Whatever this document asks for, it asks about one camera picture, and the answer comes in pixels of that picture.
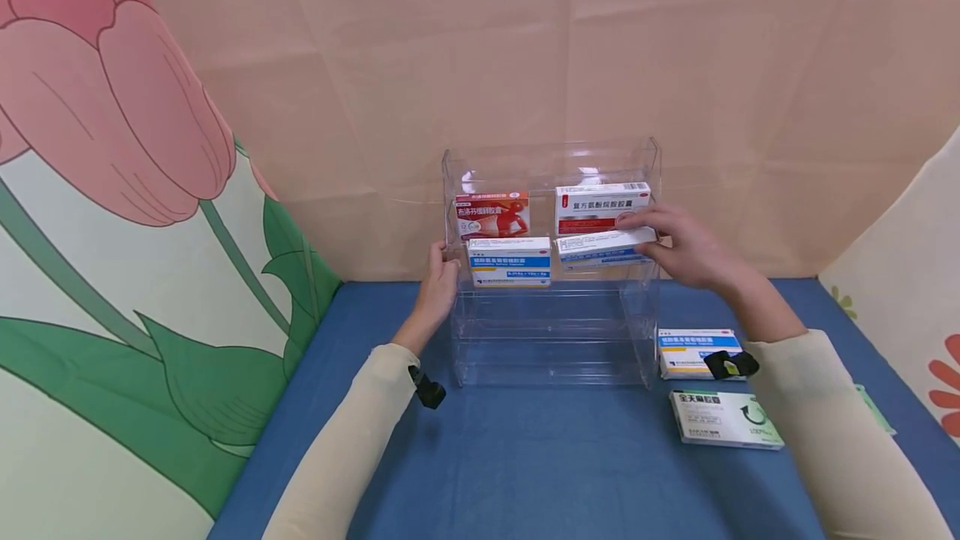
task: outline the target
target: left hand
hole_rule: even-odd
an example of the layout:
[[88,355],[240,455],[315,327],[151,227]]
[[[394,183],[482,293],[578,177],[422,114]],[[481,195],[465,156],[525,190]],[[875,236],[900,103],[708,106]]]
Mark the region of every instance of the left hand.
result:
[[394,344],[404,346],[416,356],[421,354],[430,337],[447,319],[457,297],[460,261],[443,261],[446,245],[443,241],[430,244],[427,270],[421,281],[414,311],[393,338]]

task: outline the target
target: blue tablecloth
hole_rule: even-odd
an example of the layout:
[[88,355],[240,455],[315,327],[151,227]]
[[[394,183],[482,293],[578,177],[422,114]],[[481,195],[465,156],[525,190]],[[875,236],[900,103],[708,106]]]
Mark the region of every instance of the blue tablecloth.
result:
[[[960,451],[814,280],[777,281],[810,327],[829,333],[855,381],[899,434],[954,533]],[[289,478],[373,346],[409,314],[415,283],[348,283],[337,294],[210,538],[260,538]],[[708,292],[665,282],[661,325],[732,327]],[[716,387],[458,388],[449,341],[426,371],[447,387],[416,398],[362,499],[351,539],[822,538],[788,451],[681,444],[666,393]],[[722,388],[749,391],[744,382]]]

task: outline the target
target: beige sleeve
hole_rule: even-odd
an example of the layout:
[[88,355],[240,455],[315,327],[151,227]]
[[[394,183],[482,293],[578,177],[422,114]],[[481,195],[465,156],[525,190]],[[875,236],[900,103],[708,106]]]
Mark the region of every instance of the beige sleeve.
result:
[[377,346],[336,412],[304,454],[273,511],[265,540],[343,540],[360,497],[416,388],[419,361],[396,344]]
[[873,418],[827,334],[747,342],[757,400],[790,447],[827,538],[953,538],[920,476]]

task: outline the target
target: clear acrylic shelf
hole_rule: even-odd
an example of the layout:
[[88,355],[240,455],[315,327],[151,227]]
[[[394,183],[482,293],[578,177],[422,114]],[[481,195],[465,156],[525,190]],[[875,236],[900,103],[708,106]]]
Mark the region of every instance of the clear acrylic shelf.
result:
[[474,287],[454,199],[527,192],[530,236],[556,238],[557,186],[646,182],[661,192],[652,137],[447,150],[443,155],[447,254],[460,258],[451,314],[461,384],[642,384],[657,375],[659,268],[654,262],[564,271],[556,249],[544,288]]

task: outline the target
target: blue and white medicine box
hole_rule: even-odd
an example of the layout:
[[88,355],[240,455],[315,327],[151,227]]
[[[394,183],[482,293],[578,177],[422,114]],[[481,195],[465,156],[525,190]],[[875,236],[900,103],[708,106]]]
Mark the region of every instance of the blue and white medicine box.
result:
[[549,237],[478,237],[467,244],[467,256],[474,286],[550,286]]
[[657,351],[664,380],[713,380],[703,358],[720,351],[738,355],[743,349],[733,330],[659,330]]
[[557,253],[564,269],[608,268],[650,261],[633,248],[656,241],[657,232],[649,227],[629,232],[613,230],[557,238]]

